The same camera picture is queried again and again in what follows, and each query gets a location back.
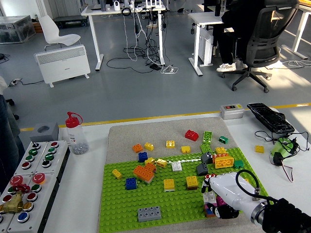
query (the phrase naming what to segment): black office chair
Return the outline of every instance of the black office chair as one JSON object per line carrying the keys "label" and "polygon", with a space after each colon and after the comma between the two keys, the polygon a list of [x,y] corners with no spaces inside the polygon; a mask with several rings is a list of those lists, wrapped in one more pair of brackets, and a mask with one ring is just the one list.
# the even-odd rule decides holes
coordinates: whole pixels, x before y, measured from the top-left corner
{"label": "black office chair", "polygon": [[[269,66],[279,60],[279,51],[277,40],[281,33],[285,30],[291,22],[295,13],[299,8],[298,0],[265,0],[265,8],[263,8],[258,15],[253,34],[247,44],[245,64],[248,66],[247,70],[236,70],[222,73],[225,74],[242,74],[237,79],[231,90],[236,91],[236,85],[243,79],[250,77],[261,86],[264,87],[264,92],[268,93],[267,85],[261,81],[257,75],[265,77],[267,80],[271,79],[272,74],[252,71],[252,68],[259,68]],[[234,55],[239,50],[240,38],[235,37],[234,34],[228,34],[234,38]]]}

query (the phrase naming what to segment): clear plastic bottle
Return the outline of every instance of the clear plastic bottle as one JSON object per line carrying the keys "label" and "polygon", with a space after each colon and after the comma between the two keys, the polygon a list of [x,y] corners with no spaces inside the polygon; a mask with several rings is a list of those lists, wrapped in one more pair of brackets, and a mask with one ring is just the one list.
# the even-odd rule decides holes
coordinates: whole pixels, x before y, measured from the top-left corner
{"label": "clear plastic bottle", "polygon": [[[67,112],[67,114],[69,118],[66,119],[66,127],[72,151],[75,154],[84,154],[88,151],[88,143],[81,126],[83,119],[79,114],[73,112]],[[73,114],[81,118],[81,123],[77,117],[71,116]]]}

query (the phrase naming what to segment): office chair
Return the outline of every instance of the office chair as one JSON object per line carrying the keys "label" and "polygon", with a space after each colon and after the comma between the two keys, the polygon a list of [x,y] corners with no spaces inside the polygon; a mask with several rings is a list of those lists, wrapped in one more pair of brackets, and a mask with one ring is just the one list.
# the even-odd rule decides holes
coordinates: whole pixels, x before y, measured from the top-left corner
{"label": "office chair", "polygon": [[49,16],[39,18],[39,22],[43,30],[44,38],[46,42],[49,43],[49,45],[46,45],[44,47],[44,51],[47,50],[48,46],[60,44],[60,47],[62,47],[62,44],[70,46],[77,41],[80,42],[81,37],[76,34],[59,36],[59,29],[55,22]]}
{"label": "office chair", "polygon": [[[248,66],[247,70],[229,71],[221,75],[224,78],[225,74],[242,74],[233,83],[232,91],[237,90],[236,85],[239,82],[250,77],[264,88],[263,91],[265,93],[269,92],[267,85],[257,75],[270,80],[272,74],[252,71],[252,68],[269,66],[279,60],[278,38],[291,22],[299,8],[299,2],[297,0],[265,0],[264,5],[265,7],[259,12],[253,34],[247,44],[246,60],[244,61]],[[238,42],[240,38],[236,37],[234,33],[228,33],[228,35],[233,38],[233,54],[236,57],[237,50],[239,50]]]}

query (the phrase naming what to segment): yellow floor line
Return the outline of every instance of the yellow floor line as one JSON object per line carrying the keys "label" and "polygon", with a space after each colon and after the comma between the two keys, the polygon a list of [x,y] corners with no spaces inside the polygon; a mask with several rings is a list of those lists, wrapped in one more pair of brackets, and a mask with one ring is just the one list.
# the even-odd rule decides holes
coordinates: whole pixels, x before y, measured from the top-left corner
{"label": "yellow floor line", "polygon": [[[286,104],[286,105],[278,105],[271,106],[272,108],[282,109],[282,108],[296,108],[296,107],[305,107],[311,106],[311,103],[298,103],[298,104]],[[189,114],[178,114],[178,115],[168,115],[168,116],[151,116],[151,117],[140,117],[140,118],[130,118],[130,119],[120,119],[120,120],[108,120],[108,121],[97,121],[97,122],[88,122],[83,123],[83,126],[90,125],[104,125],[104,124],[113,124],[113,123],[123,123],[129,121],[140,121],[140,120],[151,120],[151,119],[163,119],[163,118],[171,118],[171,117],[185,117],[185,116],[193,116],[193,115],[202,115],[202,114],[210,114],[210,113],[218,113],[219,111],[213,112],[202,112],[202,113],[189,113]],[[59,125],[59,128],[65,128],[66,125]],[[21,132],[32,131],[33,128],[23,128],[20,129]]]}

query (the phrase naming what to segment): gray floor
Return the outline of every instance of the gray floor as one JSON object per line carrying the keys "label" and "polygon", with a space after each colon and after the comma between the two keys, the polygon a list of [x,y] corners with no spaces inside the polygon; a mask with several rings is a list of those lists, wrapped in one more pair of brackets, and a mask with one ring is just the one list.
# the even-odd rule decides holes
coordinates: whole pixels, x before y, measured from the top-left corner
{"label": "gray floor", "polygon": [[[19,83],[7,88],[4,95],[7,99],[14,99],[16,103],[12,110],[20,116],[20,128],[55,121],[63,125],[67,111],[79,113],[84,122],[96,122],[218,111],[220,105],[230,103],[240,103],[246,107],[250,102],[263,102],[268,106],[311,102],[310,68],[271,70],[272,79],[265,81],[270,89],[267,94],[251,79],[240,83],[236,92],[231,91],[231,85],[238,76],[227,75],[225,79],[220,78],[216,72],[216,67],[222,63],[219,57],[213,59],[214,66],[202,67],[203,76],[198,77],[188,61],[194,48],[194,35],[190,34],[192,20],[188,14],[191,10],[201,12],[201,3],[202,0],[171,1],[171,12],[165,18],[168,27],[163,33],[166,55],[169,58],[165,57],[165,62],[179,68],[173,75],[164,75],[160,71],[139,74],[131,69],[107,67],[108,60],[127,57],[123,52],[126,47],[123,16],[94,18],[100,51],[104,54],[103,65],[98,72],[95,71],[97,59],[90,27],[69,25],[61,29],[61,35],[76,33],[81,36],[91,68],[90,78],[79,76],[56,82],[54,88],[44,82],[32,85]],[[189,11],[177,13],[179,8]],[[287,31],[296,34],[301,14],[299,11]],[[133,19],[127,17],[125,22],[129,46],[132,46],[135,44]],[[141,23],[145,29],[147,20],[141,20]],[[155,32],[152,38],[158,43]],[[311,41],[310,19],[302,38]],[[291,47],[293,41],[294,36],[284,32],[279,45]],[[8,62],[0,64],[0,75],[7,83],[14,78],[22,78],[24,83],[43,80],[34,54],[44,51],[46,44],[44,35],[38,33],[23,44],[0,45],[0,53],[10,55]],[[142,36],[139,38],[139,45],[144,47]],[[310,58],[310,42],[301,41],[298,51]],[[284,49],[280,53],[282,62],[301,60]],[[109,64],[115,67],[133,67],[140,72],[150,71],[142,58],[138,58],[137,62],[115,60]],[[299,131],[311,130],[310,110],[311,107],[280,109]],[[25,147],[30,143],[29,135],[30,132],[21,133]]]}

